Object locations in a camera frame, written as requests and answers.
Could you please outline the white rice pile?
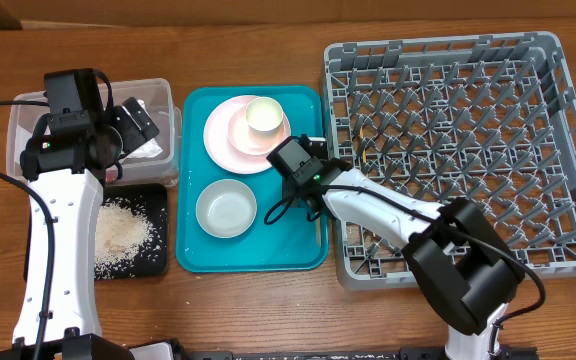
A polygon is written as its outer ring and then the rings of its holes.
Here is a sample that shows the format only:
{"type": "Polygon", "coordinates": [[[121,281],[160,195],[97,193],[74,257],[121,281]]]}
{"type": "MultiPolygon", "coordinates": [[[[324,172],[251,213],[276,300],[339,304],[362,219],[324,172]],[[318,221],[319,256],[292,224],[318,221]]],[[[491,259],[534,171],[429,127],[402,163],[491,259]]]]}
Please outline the white rice pile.
{"type": "Polygon", "coordinates": [[[149,276],[165,265],[161,227],[148,218],[146,206],[126,197],[105,201],[95,235],[96,280],[149,276]]]}

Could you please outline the grey bowl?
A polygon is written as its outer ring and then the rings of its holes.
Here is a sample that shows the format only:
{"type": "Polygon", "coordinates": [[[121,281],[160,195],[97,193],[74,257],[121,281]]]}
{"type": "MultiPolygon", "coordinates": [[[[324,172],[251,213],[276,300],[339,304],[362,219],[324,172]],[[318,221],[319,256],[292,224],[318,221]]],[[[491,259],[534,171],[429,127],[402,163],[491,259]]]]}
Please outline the grey bowl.
{"type": "Polygon", "coordinates": [[[208,185],[199,195],[196,219],[207,234],[221,239],[242,235],[253,224],[257,201],[243,182],[223,179],[208,185]]]}

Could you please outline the white napkin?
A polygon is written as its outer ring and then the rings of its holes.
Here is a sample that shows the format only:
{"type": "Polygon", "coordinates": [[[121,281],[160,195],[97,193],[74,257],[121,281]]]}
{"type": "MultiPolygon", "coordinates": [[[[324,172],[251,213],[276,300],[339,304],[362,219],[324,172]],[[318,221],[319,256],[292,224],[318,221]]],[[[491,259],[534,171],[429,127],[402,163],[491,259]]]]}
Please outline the white napkin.
{"type": "Polygon", "coordinates": [[[128,157],[132,158],[150,158],[156,157],[162,152],[162,148],[158,145],[157,141],[154,139],[148,141],[146,144],[139,147],[133,153],[125,153],[128,157]]]}

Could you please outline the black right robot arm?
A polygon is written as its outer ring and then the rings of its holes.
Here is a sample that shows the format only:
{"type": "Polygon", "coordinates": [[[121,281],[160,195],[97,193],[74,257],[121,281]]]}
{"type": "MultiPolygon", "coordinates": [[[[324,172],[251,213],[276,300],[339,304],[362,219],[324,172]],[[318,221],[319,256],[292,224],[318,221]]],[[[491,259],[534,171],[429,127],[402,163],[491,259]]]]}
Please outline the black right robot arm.
{"type": "Polygon", "coordinates": [[[498,332],[525,270],[471,201],[446,205],[405,196],[339,158],[319,159],[307,137],[290,137],[267,157],[309,220],[326,214],[358,225],[402,254],[432,309],[449,327],[449,359],[494,359],[498,332]]]}

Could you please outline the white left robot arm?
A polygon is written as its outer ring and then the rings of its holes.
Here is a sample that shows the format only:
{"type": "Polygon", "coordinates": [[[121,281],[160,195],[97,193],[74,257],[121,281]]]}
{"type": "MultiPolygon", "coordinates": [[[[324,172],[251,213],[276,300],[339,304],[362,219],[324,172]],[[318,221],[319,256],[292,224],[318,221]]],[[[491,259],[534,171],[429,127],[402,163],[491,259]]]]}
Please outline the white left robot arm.
{"type": "Polygon", "coordinates": [[[26,300],[13,332],[13,345],[0,359],[177,359],[169,341],[125,348],[101,336],[94,293],[94,243],[102,204],[103,176],[63,167],[45,170],[39,156],[59,146],[87,146],[103,139],[109,105],[63,110],[52,106],[37,123],[24,153],[32,224],[26,300]]]}

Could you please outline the bamboo chopstick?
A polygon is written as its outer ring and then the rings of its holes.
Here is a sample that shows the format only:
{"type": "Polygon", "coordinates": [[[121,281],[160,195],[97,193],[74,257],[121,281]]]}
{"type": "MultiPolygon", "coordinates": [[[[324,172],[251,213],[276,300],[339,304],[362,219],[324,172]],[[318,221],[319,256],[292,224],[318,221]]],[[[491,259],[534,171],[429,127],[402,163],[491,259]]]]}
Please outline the bamboo chopstick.
{"type": "Polygon", "coordinates": [[[359,137],[360,137],[360,144],[358,147],[358,152],[361,155],[362,163],[365,164],[367,162],[366,149],[367,149],[368,141],[370,140],[370,138],[366,137],[366,133],[365,133],[363,127],[359,128],[359,137]]]}

